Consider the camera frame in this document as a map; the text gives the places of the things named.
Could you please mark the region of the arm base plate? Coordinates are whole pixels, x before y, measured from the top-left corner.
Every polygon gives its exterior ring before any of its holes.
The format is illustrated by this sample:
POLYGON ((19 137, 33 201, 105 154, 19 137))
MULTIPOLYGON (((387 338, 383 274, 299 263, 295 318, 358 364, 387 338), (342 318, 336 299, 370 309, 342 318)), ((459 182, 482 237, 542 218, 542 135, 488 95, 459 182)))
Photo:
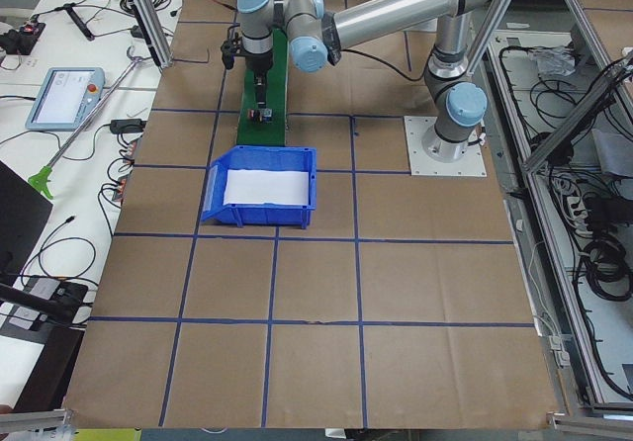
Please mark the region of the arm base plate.
POLYGON ((410 174, 426 177, 485 178, 487 171, 476 133, 462 143, 444 141, 435 117, 404 116, 410 174))

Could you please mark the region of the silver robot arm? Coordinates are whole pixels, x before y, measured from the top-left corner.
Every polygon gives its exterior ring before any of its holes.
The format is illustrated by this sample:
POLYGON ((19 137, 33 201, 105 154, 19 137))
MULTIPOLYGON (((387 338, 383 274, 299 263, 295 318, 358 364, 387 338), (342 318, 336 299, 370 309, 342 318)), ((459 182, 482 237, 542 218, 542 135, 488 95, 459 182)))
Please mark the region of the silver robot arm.
POLYGON ((421 75, 439 117, 423 137, 426 153, 440 162, 462 157, 468 138, 482 120, 488 101, 466 78, 466 32, 471 12, 489 0, 370 0, 341 12, 328 12, 324 0, 236 0, 239 30, 222 44, 231 69, 244 58, 253 74, 255 117, 267 110, 267 74, 274 64, 273 32, 285 33, 295 66, 313 73, 336 64, 358 44, 430 20, 437 22, 434 47, 421 75))

